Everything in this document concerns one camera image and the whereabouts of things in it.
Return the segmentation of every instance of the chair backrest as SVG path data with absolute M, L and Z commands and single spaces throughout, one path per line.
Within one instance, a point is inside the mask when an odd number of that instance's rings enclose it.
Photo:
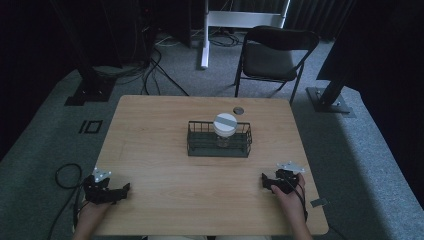
M 275 50 L 312 52 L 319 43 L 319 37 L 311 31 L 256 26 L 248 31 L 243 45 L 248 41 L 255 41 Z

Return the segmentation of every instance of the black folding chair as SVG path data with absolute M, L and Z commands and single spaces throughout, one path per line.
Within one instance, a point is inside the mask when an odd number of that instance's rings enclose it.
M 287 30 L 270 26 L 257 26 L 248 31 L 243 41 L 234 85 L 238 97 L 240 79 L 279 82 L 284 85 L 296 79 L 292 104 L 302 76 L 305 60 L 319 43 L 319 37 L 310 31 Z M 303 50 L 303 57 L 293 63 L 292 51 Z

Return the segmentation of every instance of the hand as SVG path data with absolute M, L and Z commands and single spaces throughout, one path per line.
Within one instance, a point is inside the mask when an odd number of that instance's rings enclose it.
M 298 174 L 299 184 L 296 186 L 297 192 L 303 198 L 304 202 L 304 191 L 305 191 L 305 179 L 302 174 Z M 303 203 L 299 199 L 299 196 L 295 191 L 289 194 L 282 192 L 277 186 L 271 186 L 272 191 L 277 196 L 280 206 L 283 209 L 289 223 L 293 229 L 293 235 L 295 239 L 312 239 L 309 229 L 306 226 L 305 214 L 303 209 Z
M 96 205 L 92 202 L 84 201 L 83 206 L 79 213 L 73 240 L 90 239 L 97 226 L 102 222 L 111 203 Z

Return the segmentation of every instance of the wooden table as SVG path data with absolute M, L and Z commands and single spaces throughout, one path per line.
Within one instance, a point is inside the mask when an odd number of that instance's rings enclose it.
M 248 158 L 190 157 L 190 120 L 213 121 L 242 107 L 252 128 Z M 308 226 L 328 231 L 308 160 L 288 101 L 282 99 L 123 96 L 97 167 L 112 171 L 110 187 L 131 183 L 97 235 L 287 235 L 277 198 L 261 186 L 276 163 L 305 167 Z

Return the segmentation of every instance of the gray carpet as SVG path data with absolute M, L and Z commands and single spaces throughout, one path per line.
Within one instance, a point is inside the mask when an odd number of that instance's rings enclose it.
M 163 42 L 160 66 L 191 96 L 234 94 L 234 74 L 240 47 L 211 45 L 209 68 L 201 70 L 201 45 L 189 49 Z M 342 96 L 356 118 L 338 113 L 317 113 L 308 99 L 306 87 L 325 87 L 316 81 L 318 71 L 331 49 L 322 42 L 307 61 L 292 105 L 311 171 L 333 227 L 315 239 L 424 239 L 424 213 L 414 198 L 384 139 L 363 105 L 358 92 L 344 88 Z M 105 72 L 122 71 L 108 67 Z M 155 74 L 161 95 L 183 95 L 159 72 Z M 56 170 L 77 163 L 83 176 L 95 166 L 120 96 L 140 94 L 142 78 L 118 79 L 109 102 L 65 107 L 81 78 L 71 72 L 52 91 L 19 140 L 0 163 L 0 239 L 46 239 L 53 220 L 71 194 L 55 183 Z M 242 81 L 240 97 L 288 99 L 293 84 L 280 92 L 278 84 Z M 159 92 L 152 78 L 147 89 Z M 97 134 L 80 133 L 84 121 L 103 124 Z M 65 169 L 60 181 L 75 184 L 74 169 Z M 72 213 L 68 204 L 58 219 L 52 239 L 70 239 Z M 140 239 L 139 237 L 96 237 L 96 239 Z M 276 236 L 274 239 L 290 239 Z

